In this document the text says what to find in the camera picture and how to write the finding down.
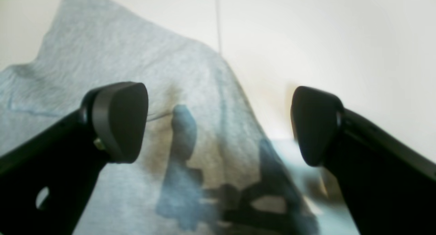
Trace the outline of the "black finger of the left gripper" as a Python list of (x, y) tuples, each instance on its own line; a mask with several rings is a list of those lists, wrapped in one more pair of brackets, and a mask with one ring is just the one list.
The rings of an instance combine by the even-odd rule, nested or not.
[(435, 234), (433, 161), (328, 92), (297, 87), (290, 117), (305, 163), (336, 177), (360, 234)]

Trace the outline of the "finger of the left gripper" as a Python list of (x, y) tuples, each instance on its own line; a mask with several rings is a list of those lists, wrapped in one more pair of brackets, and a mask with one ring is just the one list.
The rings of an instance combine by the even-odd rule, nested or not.
[(102, 86), (1, 156), (1, 234), (71, 235), (105, 165), (138, 158), (147, 114), (143, 83)]

